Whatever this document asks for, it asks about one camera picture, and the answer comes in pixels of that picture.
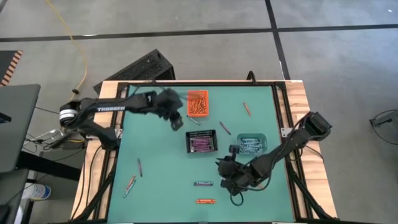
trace green table surface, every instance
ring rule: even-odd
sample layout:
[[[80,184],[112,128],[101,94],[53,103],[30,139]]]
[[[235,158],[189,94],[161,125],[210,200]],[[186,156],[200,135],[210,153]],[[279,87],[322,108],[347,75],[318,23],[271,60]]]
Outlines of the green table surface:
[[[186,96],[187,90],[208,90],[210,113],[197,118],[200,126],[186,117],[186,101],[179,109],[184,125],[172,131],[169,121],[154,114],[126,113],[119,150],[108,223],[122,222],[292,222],[293,211],[284,161],[272,171],[272,180],[262,192],[243,192],[244,203],[234,206],[229,193],[220,187],[216,158],[229,154],[239,133],[263,133],[268,150],[280,144],[272,90],[269,86],[173,86]],[[137,93],[157,87],[140,87]],[[250,117],[243,106],[246,102]],[[231,131],[226,133],[220,121]],[[187,154],[185,133],[215,129],[218,151]],[[141,160],[143,177],[139,176],[137,159]],[[253,156],[238,155],[245,163]],[[135,186],[126,198],[125,188],[133,174]],[[213,181],[212,187],[195,187],[196,181]],[[199,205],[196,199],[213,198],[215,205]],[[239,203],[240,196],[234,197]]]

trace teal bin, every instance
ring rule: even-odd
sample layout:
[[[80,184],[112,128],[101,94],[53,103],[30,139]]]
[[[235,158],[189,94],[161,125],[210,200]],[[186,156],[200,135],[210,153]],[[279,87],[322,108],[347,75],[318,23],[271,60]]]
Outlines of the teal bin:
[[[260,140],[260,144],[262,144],[261,149],[258,150],[257,153],[247,153],[247,152],[242,153],[241,152],[241,148],[240,148],[239,153],[242,154],[242,155],[260,155],[260,154],[265,153],[267,151],[267,149],[268,149],[267,137],[264,134],[262,134],[262,133],[242,133],[242,134],[239,134],[238,136],[236,136],[237,145],[239,145],[239,146],[242,145],[242,143],[243,143],[242,138],[256,138],[256,139],[259,139]]]

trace orange container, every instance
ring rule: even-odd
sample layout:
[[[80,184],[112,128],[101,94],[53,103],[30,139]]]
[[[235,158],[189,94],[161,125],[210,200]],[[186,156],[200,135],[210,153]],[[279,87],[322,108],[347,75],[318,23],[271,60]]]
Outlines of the orange container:
[[[209,115],[209,92],[207,90],[188,90],[187,115],[203,118]]]

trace concrete floor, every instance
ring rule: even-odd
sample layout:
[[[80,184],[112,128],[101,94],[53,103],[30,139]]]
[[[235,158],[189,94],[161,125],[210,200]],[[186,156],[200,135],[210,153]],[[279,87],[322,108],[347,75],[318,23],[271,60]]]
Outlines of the concrete floor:
[[[263,0],[53,3],[81,35],[271,26]],[[395,0],[272,0],[272,7],[279,27],[398,23]],[[54,35],[65,33],[43,0],[8,1],[0,13],[0,38]],[[368,122],[379,112],[397,108],[398,29],[291,32],[280,33],[280,38],[291,78],[304,80],[311,109],[333,125],[321,147],[338,216],[398,223],[398,149],[378,139]],[[79,43],[89,63],[82,96],[96,96],[93,85],[153,49],[168,58],[180,80],[245,78],[249,70],[258,79],[283,79],[271,33]],[[0,50],[24,51],[11,85],[40,84],[37,105],[49,110],[57,111],[83,76],[81,57],[69,41],[6,42],[0,43]],[[56,115],[35,111],[29,132],[41,134],[57,127]],[[394,141],[398,133],[388,128],[380,131]],[[66,221],[72,203],[73,194],[36,203],[31,223]]]

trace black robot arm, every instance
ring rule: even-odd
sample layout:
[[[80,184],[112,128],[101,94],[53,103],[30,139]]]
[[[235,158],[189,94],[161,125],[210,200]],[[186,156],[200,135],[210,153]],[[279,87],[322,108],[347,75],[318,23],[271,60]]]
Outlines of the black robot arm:
[[[97,112],[130,111],[132,113],[153,113],[160,118],[170,120],[174,131],[183,125],[181,115],[177,111],[182,107],[178,94],[165,89],[159,95],[155,91],[133,94],[127,98],[92,99],[84,98],[71,101],[60,108],[61,126],[80,129],[97,136],[105,150],[117,149],[120,145],[113,128],[104,128],[88,117]]]
[[[230,146],[232,156],[218,159],[218,172],[222,176],[221,187],[226,188],[232,196],[249,190],[248,186],[256,187],[267,179],[276,162],[289,155],[294,150],[303,148],[308,141],[321,141],[329,133],[331,125],[319,114],[309,112],[298,123],[288,136],[286,142],[277,146],[268,154],[255,157],[247,164],[235,161],[239,146]]]

